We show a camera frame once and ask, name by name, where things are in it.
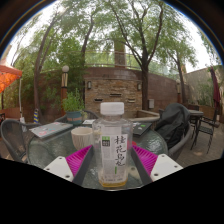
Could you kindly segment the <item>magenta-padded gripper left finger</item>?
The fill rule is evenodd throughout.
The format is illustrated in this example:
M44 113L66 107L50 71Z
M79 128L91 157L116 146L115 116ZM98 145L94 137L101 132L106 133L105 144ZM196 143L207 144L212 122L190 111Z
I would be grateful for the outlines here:
M93 155L93 146L90 145L67 157L58 156L44 170L81 186Z

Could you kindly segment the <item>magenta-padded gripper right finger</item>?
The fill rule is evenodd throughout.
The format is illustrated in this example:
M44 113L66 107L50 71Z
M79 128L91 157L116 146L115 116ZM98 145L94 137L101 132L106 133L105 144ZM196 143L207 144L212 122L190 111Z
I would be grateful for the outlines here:
M132 146L131 157L144 185L182 169L182 166L166 154L156 155L137 145Z

